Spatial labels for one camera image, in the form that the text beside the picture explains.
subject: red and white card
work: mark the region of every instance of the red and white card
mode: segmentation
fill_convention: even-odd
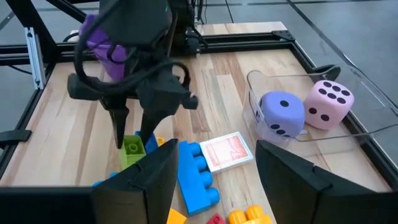
[[[239,132],[201,142],[200,147],[212,173],[253,160],[253,155]]]

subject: gray floor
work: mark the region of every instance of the gray floor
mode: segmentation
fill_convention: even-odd
[[[44,0],[32,0],[39,10],[53,38],[60,42],[79,23],[58,11]],[[316,65],[344,63],[345,54],[394,103],[398,104],[398,1],[344,0],[207,0],[207,23],[282,21]],[[86,13],[96,13],[98,2],[79,4]],[[11,15],[10,8],[0,2],[0,45],[25,43],[24,31]],[[30,76],[8,67],[0,67],[0,132],[14,129],[26,106],[33,88]],[[376,100],[363,92],[359,100]],[[369,106],[354,108],[360,120],[375,130],[376,123],[391,123],[397,119],[389,110]],[[383,119],[373,116],[384,113]],[[398,129],[377,134],[377,139],[398,162]]]

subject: clear plastic bin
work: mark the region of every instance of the clear plastic bin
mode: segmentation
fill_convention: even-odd
[[[270,91],[285,91],[302,101],[315,82],[333,80],[349,89],[355,97],[351,112],[330,130],[315,128],[307,123],[295,138],[274,134],[264,139],[264,132],[272,131],[259,107],[261,97]],[[256,130],[258,139],[264,139],[298,156],[350,151],[394,129],[398,132],[398,109],[358,69],[335,65],[323,73],[304,75],[267,76],[258,70],[247,75],[243,119],[248,129]]]

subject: green block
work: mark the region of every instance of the green block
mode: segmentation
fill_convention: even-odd
[[[145,155],[144,145],[139,136],[124,136],[122,148],[119,150],[122,170],[135,164]]]

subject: red lego brick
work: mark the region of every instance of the red lego brick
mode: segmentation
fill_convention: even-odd
[[[206,222],[206,224],[226,224],[226,222],[218,213],[216,213]]]

